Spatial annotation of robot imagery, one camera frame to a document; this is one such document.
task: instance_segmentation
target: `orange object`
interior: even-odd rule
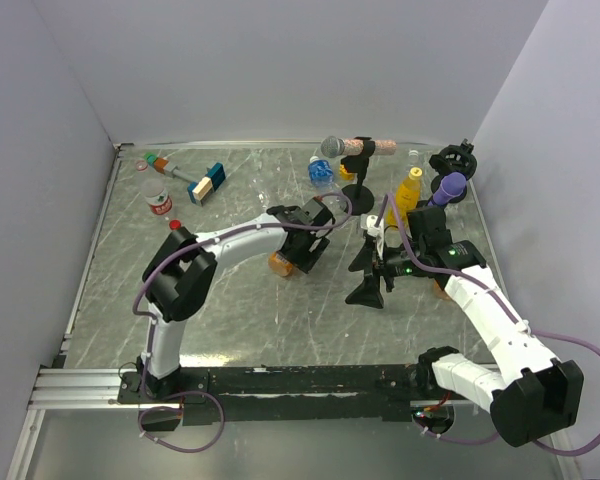
[[[451,297],[447,295],[447,292],[440,288],[440,285],[438,285],[438,282],[435,280],[433,281],[433,293],[436,297],[442,300],[451,300]]]
[[[158,157],[155,159],[152,166],[156,169],[157,172],[160,172],[164,175],[164,167],[167,166],[167,163],[169,163],[168,160]]]
[[[268,263],[269,268],[281,277],[287,277],[293,271],[293,265],[278,252],[272,253],[269,256]]]

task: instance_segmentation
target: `scratched metal surface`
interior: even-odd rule
[[[423,195],[434,176],[423,154]],[[376,196],[395,190],[407,174],[408,146],[392,157],[374,157],[366,184]],[[76,317],[67,359],[74,368],[111,368],[134,360],[143,348],[146,320],[131,313],[140,276],[168,234],[152,218],[133,180],[133,164],[147,151],[125,148],[88,280]],[[192,232],[235,225],[262,213],[267,205],[294,205],[315,194],[307,176],[317,146],[252,149],[162,149],[183,170],[202,176],[222,162],[228,178],[202,208],[192,205],[186,184],[165,179],[178,218]],[[492,261],[476,203],[447,209],[455,240],[471,240]],[[202,311],[187,325],[182,364],[307,365],[413,362],[432,346],[451,345],[477,362],[492,358],[471,323],[452,302],[434,296],[432,280],[400,278],[384,294],[384,310],[348,306],[346,295],[361,281],[347,267],[362,245],[350,222],[330,236],[331,245],[308,274],[283,279],[266,256],[228,269],[215,282]]]

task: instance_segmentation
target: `white robotic arm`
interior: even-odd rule
[[[417,265],[404,247],[381,248],[384,225],[379,222],[376,228],[376,217],[367,219],[365,245],[349,267],[364,270],[364,279],[347,303],[383,308],[381,278],[389,292],[395,277],[434,278],[471,320],[499,371],[468,360],[455,348],[440,347],[420,355],[415,383],[429,394],[451,391],[471,400],[491,414],[498,433],[513,446],[573,425],[584,382],[575,362],[561,362],[531,334],[475,246],[453,242],[442,209],[418,208],[408,217]]]
[[[243,225],[276,223],[278,220],[273,215],[264,213],[259,217],[245,222]],[[220,238],[222,233],[234,230],[230,227],[215,232],[206,232],[197,235],[197,241],[209,238]],[[237,265],[244,260],[256,255],[272,253],[280,250],[287,238],[287,232],[282,228],[261,228],[247,230],[234,235],[226,240],[218,240],[217,243],[205,248],[205,251],[215,257],[217,266],[214,279],[222,277],[226,268]],[[156,379],[162,379],[175,372],[180,367],[180,347],[184,336],[186,321],[165,321],[160,308],[154,303],[149,304],[149,310],[157,318],[157,324],[153,335],[153,352],[149,364],[149,374]],[[147,352],[142,352],[142,361],[146,362]]]
[[[181,227],[173,231],[145,270],[144,281],[175,252],[194,243],[209,243],[166,266],[147,290],[149,309],[156,317],[150,319],[155,323],[153,335],[151,324],[147,335],[151,361],[146,361],[147,350],[141,353],[142,362],[148,364],[148,391],[161,396],[170,390],[180,368],[186,320],[202,307],[212,283],[226,268],[256,255],[278,252],[306,273],[329,244],[330,230],[322,228],[318,233],[315,227],[326,225],[328,229],[329,222],[335,222],[332,213],[319,199],[312,198],[302,208],[272,207],[253,220],[224,230],[192,234]]]
[[[518,317],[511,322],[500,305],[483,288],[462,277],[450,277],[445,292],[469,317],[500,372],[496,373],[467,360],[460,353],[433,363],[438,385],[459,393],[487,412],[493,401],[493,391],[504,390],[522,378],[523,370],[540,372],[553,366],[557,356],[538,338],[532,336],[528,322],[522,320],[503,295],[489,267],[479,265],[465,268],[463,273],[480,280]]]

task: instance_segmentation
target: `black tripod stand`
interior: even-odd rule
[[[373,193],[367,187],[362,185],[367,176],[369,168],[369,158],[376,150],[376,142],[371,140],[371,137],[356,137],[357,140],[362,140],[362,151],[358,155],[348,155],[340,160],[340,163],[347,169],[349,173],[357,175],[357,182],[347,185],[342,189],[342,193],[351,200],[353,207],[351,215],[362,215],[369,213],[373,208],[374,198]]]

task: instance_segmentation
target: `white wall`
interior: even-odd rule
[[[114,142],[473,137],[546,0],[34,0]]]
[[[0,0],[0,478],[57,353],[113,148],[29,0]]]
[[[475,138],[476,183],[515,304],[534,325],[600,346],[600,0],[552,0]],[[600,361],[570,435],[600,431]],[[600,478],[600,447],[580,457]]]

